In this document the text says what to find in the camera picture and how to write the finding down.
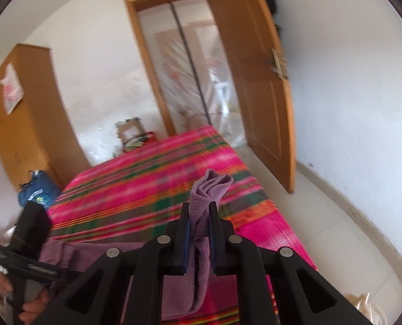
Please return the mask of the person's left hand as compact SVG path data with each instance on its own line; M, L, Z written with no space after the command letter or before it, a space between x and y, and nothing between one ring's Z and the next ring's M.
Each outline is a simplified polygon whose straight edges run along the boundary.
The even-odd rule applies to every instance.
M14 292L14 287L8 277L0 272L0 297L4 298ZM31 324L47 307L50 300L49 292L43 288L34 301L24 303L19 319L23 324Z

